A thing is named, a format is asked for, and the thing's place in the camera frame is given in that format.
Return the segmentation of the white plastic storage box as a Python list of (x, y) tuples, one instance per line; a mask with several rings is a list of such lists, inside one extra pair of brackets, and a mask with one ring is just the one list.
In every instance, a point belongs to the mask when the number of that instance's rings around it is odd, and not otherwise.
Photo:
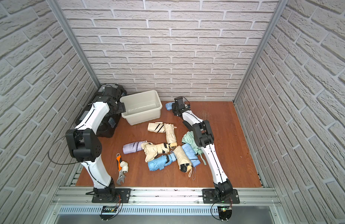
[(156, 90), (144, 91), (120, 98), (126, 112), (122, 117), (131, 125), (137, 125), (161, 116), (162, 103)]

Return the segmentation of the lilac umbrella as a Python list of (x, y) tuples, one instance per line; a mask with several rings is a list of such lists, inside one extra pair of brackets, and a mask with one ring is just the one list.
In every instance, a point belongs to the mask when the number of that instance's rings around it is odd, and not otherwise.
[(143, 150), (142, 149), (142, 144), (147, 143), (147, 141), (136, 141), (132, 143), (125, 144), (123, 146), (123, 153), (126, 154), (131, 154), (131, 153), (136, 153), (138, 151)]

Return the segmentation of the light blue umbrella front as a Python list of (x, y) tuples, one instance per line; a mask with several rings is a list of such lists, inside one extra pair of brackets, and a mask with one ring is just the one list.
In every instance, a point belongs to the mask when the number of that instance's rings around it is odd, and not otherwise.
[(176, 156), (174, 153), (168, 155), (162, 155), (159, 158), (153, 159), (148, 162), (149, 171), (163, 170), (166, 166), (172, 164), (176, 161)]

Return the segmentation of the beige umbrella black stripes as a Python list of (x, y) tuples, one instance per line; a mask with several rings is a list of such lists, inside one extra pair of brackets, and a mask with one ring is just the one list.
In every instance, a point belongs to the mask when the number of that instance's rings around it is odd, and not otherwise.
[(165, 125), (163, 122), (149, 123), (147, 130), (154, 133), (165, 133)]

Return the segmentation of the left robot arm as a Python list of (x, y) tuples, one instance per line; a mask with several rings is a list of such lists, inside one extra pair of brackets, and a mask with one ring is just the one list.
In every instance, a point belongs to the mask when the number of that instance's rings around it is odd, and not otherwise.
[(66, 132), (70, 155), (88, 171), (94, 184), (90, 195), (98, 202), (115, 200), (117, 193), (114, 181), (103, 165), (102, 144), (96, 134), (104, 118), (125, 112), (124, 103), (120, 102), (125, 95), (126, 91), (121, 85), (106, 85), (94, 96), (81, 122)]

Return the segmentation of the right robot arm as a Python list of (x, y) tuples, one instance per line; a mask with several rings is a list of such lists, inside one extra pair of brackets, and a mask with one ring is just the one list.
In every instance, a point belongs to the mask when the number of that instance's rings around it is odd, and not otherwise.
[(176, 97), (172, 103), (172, 111), (175, 116), (181, 117), (183, 124), (193, 132), (195, 144), (202, 150), (210, 167), (215, 198), (219, 201), (232, 195), (233, 186), (225, 174), (214, 145), (214, 135), (208, 120), (202, 120), (195, 115), (190, 104), (186, 104), (185, 97)]

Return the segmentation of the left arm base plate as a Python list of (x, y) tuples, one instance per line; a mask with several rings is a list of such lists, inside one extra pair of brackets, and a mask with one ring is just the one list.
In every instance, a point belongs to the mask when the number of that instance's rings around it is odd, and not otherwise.
[(129, 188), (93, 188), (92, 203), (128, 203), (131, 193)]

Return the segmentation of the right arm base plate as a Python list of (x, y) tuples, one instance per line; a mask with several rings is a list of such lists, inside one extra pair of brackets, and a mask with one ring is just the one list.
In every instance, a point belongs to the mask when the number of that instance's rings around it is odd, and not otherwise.
[(224, 203), (240, 204), (240, 198), (237, 189), (225, 196), (219, 196), (215, 189), (202, 189), (202, 199), (205, 204)]

